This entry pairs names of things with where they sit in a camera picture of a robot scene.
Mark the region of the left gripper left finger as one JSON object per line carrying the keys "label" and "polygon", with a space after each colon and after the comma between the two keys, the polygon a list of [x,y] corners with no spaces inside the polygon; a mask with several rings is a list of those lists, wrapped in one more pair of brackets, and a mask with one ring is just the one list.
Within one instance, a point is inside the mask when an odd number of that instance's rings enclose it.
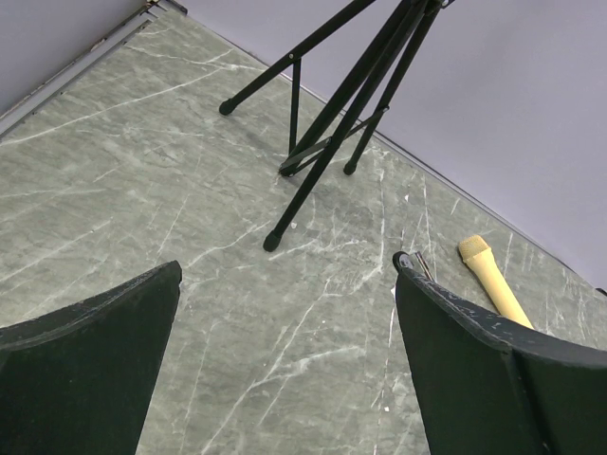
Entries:
{"label": "left gripper left finger", "polygon": [[135,453],[181,280],[179,262],[168,262],[2,328],[2,453]]}

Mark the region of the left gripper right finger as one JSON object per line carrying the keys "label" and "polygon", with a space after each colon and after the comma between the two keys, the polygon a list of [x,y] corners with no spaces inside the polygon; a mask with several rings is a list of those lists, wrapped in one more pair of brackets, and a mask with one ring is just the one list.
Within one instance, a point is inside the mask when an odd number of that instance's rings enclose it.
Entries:
{"label": "left gripper right finger", "polygon": [[606,354],[523,327],[411,269],[396,307],[433,454],[603,454]]}

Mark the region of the black stapler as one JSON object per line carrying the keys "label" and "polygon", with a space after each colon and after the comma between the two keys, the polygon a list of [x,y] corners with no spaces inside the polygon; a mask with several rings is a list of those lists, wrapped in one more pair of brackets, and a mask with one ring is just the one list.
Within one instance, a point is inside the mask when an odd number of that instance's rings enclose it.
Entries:
{"label": "black stapler", "polygon": [[404,269],[416,270],[422,273],[428,280],[434,282],[430,268],[419,251],[413,253],[398,251],[393,256],[393,265],[397,271]]}

